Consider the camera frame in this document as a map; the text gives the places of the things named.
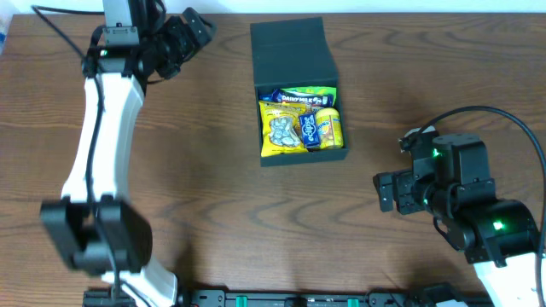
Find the purple Dairy Milk bar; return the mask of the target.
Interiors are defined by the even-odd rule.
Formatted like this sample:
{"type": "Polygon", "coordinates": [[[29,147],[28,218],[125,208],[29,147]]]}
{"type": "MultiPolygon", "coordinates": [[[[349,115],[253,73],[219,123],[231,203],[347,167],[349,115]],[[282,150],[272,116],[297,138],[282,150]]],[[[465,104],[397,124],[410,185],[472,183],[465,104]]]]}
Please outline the purple Dairy Milk bar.
{"type": "Polygon", "coordinates": [[[301,103],[311,107],[332,107],[335,103],[332,94],[310,94],[278,89],[271,94],[273,102],[301,103]]]}

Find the blue Oreo cookie pack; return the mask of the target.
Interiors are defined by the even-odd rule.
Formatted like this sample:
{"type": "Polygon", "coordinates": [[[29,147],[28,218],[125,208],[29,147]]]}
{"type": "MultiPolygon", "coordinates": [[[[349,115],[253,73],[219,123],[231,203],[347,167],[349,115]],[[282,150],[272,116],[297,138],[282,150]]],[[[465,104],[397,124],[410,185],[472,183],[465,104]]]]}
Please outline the blue Oreo cookie pack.
{"type": "Polygon", "coordinates": [[[260,101],[274,101],[274,98],[273,98],[273,95],[272,94],[267,94],[267,95],[260,95],[258,97],[258,99],[260,101]]]}

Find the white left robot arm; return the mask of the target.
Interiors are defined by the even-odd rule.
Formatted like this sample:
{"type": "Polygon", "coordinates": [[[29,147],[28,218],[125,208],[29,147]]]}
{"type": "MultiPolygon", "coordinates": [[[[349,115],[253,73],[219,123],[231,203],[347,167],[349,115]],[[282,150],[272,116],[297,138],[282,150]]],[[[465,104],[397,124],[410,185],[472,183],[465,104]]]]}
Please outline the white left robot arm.
{"type": "Polygon", "coordinates": [[[106,1],[105,21],[79,52],[84,122],[61,197],[40,217],[64,264],[103,287],[86,306],[190,306],[189,290],[153,256],[152,229],[132,206],[128,170],[147,87],[177,76],[217,30],[192,8],[168,16],[161,1],[106,1]]]}

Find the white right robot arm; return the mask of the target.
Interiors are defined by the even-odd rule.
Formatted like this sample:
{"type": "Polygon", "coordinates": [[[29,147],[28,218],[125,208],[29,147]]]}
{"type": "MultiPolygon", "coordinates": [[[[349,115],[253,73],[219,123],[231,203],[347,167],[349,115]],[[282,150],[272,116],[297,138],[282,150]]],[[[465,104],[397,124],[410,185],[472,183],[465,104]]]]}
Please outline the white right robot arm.
{"type": "Polygon", "coordinates": [[[474,267],[495,306],[536,306],[538,228],[521,201],[497,197],[485,144],[474,134],[435,129],[411,130],[405,138],[411,137],[412,166],[373,178],[381,210],[427,211],[474,267]]]}

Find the green Haribo gummy bag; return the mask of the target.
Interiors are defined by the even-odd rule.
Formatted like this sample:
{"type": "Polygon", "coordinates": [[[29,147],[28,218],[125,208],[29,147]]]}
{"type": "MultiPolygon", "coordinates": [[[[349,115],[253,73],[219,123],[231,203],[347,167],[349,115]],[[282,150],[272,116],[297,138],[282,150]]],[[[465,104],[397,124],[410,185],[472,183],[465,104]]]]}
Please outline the green Haribo gummy bag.
{"type": "Polygon", "coordinates": [[[336,101],[337,89],[335,87],[324,87],[324,86],[309,86],[309,87],[294,87],[294,88],[285,88],[282,90],[296,91],[301,93],[310,93],[310,94],[332,94],[336,101]]]}

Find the yellow Hacks candy bag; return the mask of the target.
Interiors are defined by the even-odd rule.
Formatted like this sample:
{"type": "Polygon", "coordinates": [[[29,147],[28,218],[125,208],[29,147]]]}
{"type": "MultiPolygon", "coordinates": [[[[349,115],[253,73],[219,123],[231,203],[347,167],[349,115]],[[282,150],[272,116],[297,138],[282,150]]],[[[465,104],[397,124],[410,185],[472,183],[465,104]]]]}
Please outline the yellow Hacks candy bag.
{"type": "Polygon", "coordinates": [[[262,119],[262,158],[308,152],[299,136],[299,116],[306,113],[305,104],[270,101],[258,104],[262,119]]]}

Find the blue Eclipse mint tin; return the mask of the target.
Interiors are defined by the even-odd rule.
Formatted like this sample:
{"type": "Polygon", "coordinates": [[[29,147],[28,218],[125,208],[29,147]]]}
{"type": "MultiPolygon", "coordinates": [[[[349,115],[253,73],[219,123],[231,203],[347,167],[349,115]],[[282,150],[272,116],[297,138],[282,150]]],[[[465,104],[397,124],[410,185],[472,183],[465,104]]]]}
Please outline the blue Eclipse mint tin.
{"type": "Polygon", "coordinates": [[[301,140],[305,148],[317,150],[320,148],[320,136],[314,113],[304,113],[299,116],[301,140]]]}

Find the dark green box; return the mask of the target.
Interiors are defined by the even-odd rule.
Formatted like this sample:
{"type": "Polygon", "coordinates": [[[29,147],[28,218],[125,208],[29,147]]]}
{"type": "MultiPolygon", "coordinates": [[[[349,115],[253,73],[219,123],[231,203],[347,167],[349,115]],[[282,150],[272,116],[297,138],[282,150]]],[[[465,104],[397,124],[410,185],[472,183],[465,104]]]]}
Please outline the dark green box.
{"type": "Polygon", "coordinates": [[[258,115],[260,151],[263,121],[258,99],[273,90],[293,87],[335,87],[334,108],[340,114],[344,146],[310,153],[288,153],[260,157],[260,166],[300,165],[345,159],[349,153],[345,115],[337,66],[325,37],[322,17],[252,23],[250,25],[255,105],[258,115]]]}

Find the yellow gum bottle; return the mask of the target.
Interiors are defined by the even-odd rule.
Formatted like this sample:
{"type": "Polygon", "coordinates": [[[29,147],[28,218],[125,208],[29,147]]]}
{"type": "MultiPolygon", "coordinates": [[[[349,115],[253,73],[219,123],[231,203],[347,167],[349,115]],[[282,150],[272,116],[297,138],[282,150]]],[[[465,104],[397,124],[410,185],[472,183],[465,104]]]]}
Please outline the yellow gum bottle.
{"type": "Polygon", "coordinates": [[[321,150],[342,148],[345,145],[340,114],[335,108],[328,107],[317,111],[316,121],[321,150]]]}

